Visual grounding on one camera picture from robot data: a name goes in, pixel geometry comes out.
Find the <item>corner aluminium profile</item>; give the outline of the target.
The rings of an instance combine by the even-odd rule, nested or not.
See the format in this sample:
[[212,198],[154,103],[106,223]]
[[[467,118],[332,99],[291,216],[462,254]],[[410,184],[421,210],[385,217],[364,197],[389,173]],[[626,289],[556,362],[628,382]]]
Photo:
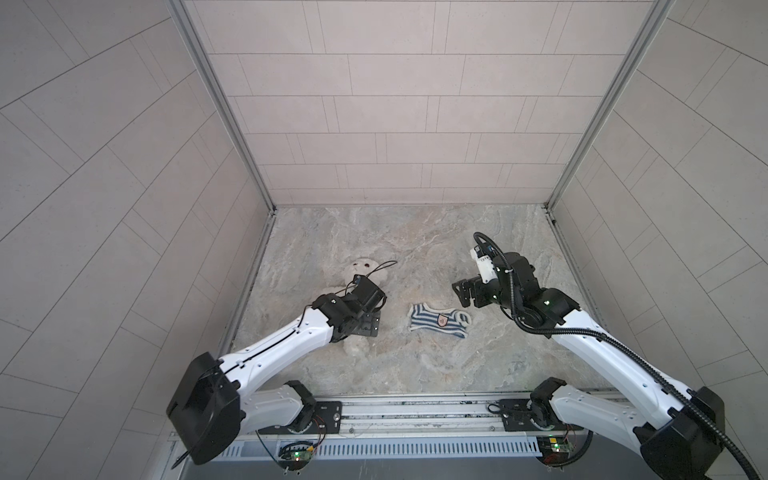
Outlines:
[[646,18],[630,44],[629,50],[619,65],[619,68],[609,84],[608,90],[602,97],[587,129],[581,136],[570,160],[566,164],[563,174],[556,184],[552,195],[544,204],[544,207],[550,216],[554,215],[554,209],[556,208],[557,203],[562,198],[565,189],[575,176],[579,165],[586,157],[610,113],[613,111],[623,91],[626,89],[632,75],[639,67],[640,62],[663,25],[663,22],[667,18],[674,3],[674,0],[656,0],[652,2]]
[[258,171],[255,159],[234,115],[234,110],[223,91],[222,85],[215,73],[212,62],[205,51],[201,37],[195,29],[192,16],[190,15],[185,2],[181,0],[169,0],[166,1],[166,4],[171,17],[179,30],[181,38],[190,53],[192,61],[197,68],[203,86],[210,95],[211,100],[220,115],[227,134],[253,178],[256,188],[264,200],[270,215],[274,216],[277,207],[269,194],[263,177]]

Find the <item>right corner aluminium profile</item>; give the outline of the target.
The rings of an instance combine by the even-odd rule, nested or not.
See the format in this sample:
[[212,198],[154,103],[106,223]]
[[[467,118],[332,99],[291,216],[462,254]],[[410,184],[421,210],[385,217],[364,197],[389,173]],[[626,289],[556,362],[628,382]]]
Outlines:
[[579,165],[586,157],[610,113],[613,111],[623,91],[626,89],[632,75],[639,67],[640,62],[663,25],[663,22],[667,18],[674,3],[674,0],[656,0],[652,2],[646,18],[630,44],[629,50],[619,65],[619,68],[609,84],[608,90],[602,97],[587,129],[581,136],[570,160],[566,164],[563,174],[556,184],[552,195],[544,204],[544,207],[550,216],[554,215],[554,209],[556,208],[557,203],[562,198],[565,189],[575,176]]

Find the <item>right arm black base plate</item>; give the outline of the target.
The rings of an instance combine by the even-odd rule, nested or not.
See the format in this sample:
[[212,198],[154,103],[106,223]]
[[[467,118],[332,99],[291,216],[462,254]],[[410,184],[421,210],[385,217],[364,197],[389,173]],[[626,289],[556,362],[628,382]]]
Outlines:
[[486,409],[489,413],[501,418],[505,432],[531,432],[532,434],[564,434],[566,429],[576,432],[583,431],[580,426],[566,425],[557,420],[551,420],[544,427],[535,422],[533,412],[528,408],[526,399],[501,399],[491,402]]

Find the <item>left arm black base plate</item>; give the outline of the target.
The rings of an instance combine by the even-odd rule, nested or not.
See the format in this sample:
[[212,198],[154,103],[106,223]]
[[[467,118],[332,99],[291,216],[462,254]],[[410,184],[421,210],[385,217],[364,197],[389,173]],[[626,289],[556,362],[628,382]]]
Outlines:
[[342,418],[341,401],[319,401],[309,423],[299,429],[296,426],[269,426],[259,430],[261,435],[318,435],[338,434]]

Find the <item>blue white striped sweater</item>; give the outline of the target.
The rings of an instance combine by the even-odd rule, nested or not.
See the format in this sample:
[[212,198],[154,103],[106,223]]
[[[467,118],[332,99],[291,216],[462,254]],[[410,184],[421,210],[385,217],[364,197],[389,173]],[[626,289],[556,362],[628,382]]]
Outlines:
[[472,317],[459,309],[433,309],[426,303],[413,304],[408,312],[411,331],[426,330],[466,339]]

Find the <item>green circuit board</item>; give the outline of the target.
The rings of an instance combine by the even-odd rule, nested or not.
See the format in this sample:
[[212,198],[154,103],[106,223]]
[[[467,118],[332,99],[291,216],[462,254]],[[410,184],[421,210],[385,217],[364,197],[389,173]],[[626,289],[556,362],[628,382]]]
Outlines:
[[305,468],[313,459],[316,445],[309,441],[289,443],[280,448],[278,463],[284,470],[297,472]]
[[537,437],[537,445],[541,456],[538,460],[544,465],[559,465],[565,463],[575,452],[575,446],[565,437]]

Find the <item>white teddy bear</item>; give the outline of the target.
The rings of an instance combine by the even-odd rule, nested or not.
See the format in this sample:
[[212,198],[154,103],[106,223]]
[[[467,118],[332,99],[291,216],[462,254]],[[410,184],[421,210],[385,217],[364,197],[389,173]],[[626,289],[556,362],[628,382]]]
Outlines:
[[[376,282],[373,279],[375,274],[382,276],[383,279],[387,278],[387,272],[385,271],[383,264],[370,258],[358,258],[353,260],[352,263],[347,266],[345,274],[348,276],[349,282],[346,286],[336,287],[333,293],[336,293],[338,296],[344,295],[342,290],[350,286],[350,282],[355,274],[367,275],[375,284]],[[344,353],[353,359],[360,359],[365,356],[370,347],[370,340],[373,338],[375,337],[333,336],[334,342],[338,343]]]

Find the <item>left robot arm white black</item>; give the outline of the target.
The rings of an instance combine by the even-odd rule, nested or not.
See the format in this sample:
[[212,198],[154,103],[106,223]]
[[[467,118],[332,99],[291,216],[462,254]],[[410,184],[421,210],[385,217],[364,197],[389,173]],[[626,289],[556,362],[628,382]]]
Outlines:
[[316,400],[301,382],[263,386],[314,350],[377,335],[386,294],[364,275],[351,285],[342,296],[319,296],[295,320],[244,349],[220,358],[204,352],[189,363],[166,408],[185,447],[183,459],[202,465],[242,433],[269,426],[301,431],[312,423]]

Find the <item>left corner aluminium profile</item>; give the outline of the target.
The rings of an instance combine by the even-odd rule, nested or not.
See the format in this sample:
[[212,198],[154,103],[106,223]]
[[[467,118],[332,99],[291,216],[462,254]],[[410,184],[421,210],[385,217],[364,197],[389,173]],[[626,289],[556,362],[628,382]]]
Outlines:
[[181,38],[190,53],[192,61],[197,68],[203,86],[210,95],[211,100],[220,115],[227,134],[253,178],[256,188],[264,200],[270,215],[274,216],[277,207],[269,194],[263,177],[258,171],[255,159],[234,115],[234,110],[223,91],[222,85],[215,73],[212,62],[205,51],[201,37],[195,29],[192,16],[190,15],[185,2],[181,0],[169,0],[166,1],[166,4],[171,17],[179,30]]

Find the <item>left green circuit board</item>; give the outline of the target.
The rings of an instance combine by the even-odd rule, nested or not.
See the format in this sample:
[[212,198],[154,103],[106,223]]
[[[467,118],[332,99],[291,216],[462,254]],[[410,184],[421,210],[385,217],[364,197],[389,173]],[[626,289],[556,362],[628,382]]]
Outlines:
[[297,472],[305,468],[313,459],[316,445],[309,441],[289,443],[280,448],[278,463],[284,470]]

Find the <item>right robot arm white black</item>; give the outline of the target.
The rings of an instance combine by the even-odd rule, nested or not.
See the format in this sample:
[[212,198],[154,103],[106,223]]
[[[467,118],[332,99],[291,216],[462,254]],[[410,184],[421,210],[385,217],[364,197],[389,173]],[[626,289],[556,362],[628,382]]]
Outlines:
[[533,423],[576,425],[638,454],[662,479],[703,479],[725,442],[724,403],[689,389],[605,331],[571,297],[544,289],[528,260],[487,244],[470,252],[478,275],[453,283],[463,306],[497,304],[524,332],[553,339],[590,365],[626,399],[619,405],[550,377],[530,394]]

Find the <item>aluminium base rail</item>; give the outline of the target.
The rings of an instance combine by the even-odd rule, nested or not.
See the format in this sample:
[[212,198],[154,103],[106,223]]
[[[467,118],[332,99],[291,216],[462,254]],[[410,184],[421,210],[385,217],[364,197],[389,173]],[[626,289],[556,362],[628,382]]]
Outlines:
[[535,411],[532,401],[524,394],[458,394],[436,396],[361,396],[315,398],[319,401],[343,403],[340,432],[325,434],[350,437],[427,437],[516,434],[527,436],[563,435],[505,432],[501,418],[486,409],[501,399],[526,399],[535,422],[544,427],[551,420],[580,426],[614,441],[633,437],[636,427],[645,425],[641,413],[626,401],[614,401],[606,393],[590,395],[566,388],[550,403],[551,413]]

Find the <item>right green circuit board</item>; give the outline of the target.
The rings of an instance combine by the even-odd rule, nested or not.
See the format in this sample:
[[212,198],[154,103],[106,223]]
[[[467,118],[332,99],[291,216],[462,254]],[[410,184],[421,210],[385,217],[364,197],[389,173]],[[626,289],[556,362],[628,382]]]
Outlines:
[[559,465],[565,463],[575,452],[575,446],[565,437],[537,437],[537,445],[541,456],[538,460],[544,465]]

